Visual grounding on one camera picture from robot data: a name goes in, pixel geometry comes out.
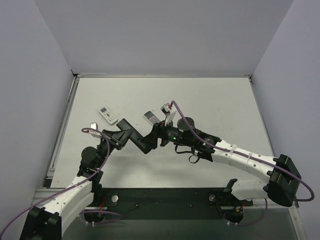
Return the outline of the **black TV remote control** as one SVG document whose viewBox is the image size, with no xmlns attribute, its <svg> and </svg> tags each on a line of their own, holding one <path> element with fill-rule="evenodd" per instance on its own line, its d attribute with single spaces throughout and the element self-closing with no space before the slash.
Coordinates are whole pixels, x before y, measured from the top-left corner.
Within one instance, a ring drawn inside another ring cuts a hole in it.
<svg viewBox="0 0 320 240">
<path fill-rule="evenodd" d="M 120 120 L 116 126 L 120 130 L 131 130 L 132 133 L 129 139 L 144 153 L 148 154 L 152 149 L 146 144 L 142 143 L 141 139 L 143 136 L 125 119 Z"/>
</svg>

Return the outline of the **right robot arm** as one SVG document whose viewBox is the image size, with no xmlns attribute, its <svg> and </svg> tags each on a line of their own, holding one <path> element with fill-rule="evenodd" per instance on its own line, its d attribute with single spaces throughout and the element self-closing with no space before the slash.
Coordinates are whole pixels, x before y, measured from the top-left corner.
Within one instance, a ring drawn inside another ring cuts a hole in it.
<svg viewBox="0 0 320 240">
<path fill-rule="evenodd" d="M 232 179 L 228 183 L 228 191 L 240 201 L 269 198 L 280 206 L 291 207 L 296 199 L 301 175 L 289 156 L 265 156 L 238 148 L 196 129 L 190 117 L 180 119 L 177 126 L 154 124 L 141 142 L 152 149 L 169 142 L 189 147 L 198 160 L 226 164 L 255 176 L 255 180 Z"/>
</svg>

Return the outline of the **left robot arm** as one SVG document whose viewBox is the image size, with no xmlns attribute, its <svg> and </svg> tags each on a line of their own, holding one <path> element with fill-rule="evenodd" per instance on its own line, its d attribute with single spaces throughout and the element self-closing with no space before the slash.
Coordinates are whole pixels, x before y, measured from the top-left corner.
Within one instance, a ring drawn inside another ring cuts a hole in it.
<svg viewBox="0 0 320 240">
<path fill-rule="evenodd" d="M 132 130 L 100 131 L 86 127 L 81 130 L 100 139 L 97 147 L 86 147 L 81 152 L 79 170 L 63 190 L 36 203 L 29 210 L 20 239 L 60 240 L 71 223 L 88 206 L 101 203 L 103 194 L 100 180 L 102 168 L 113 150 L 121 150 L 129 140 Z"/>
</svg>

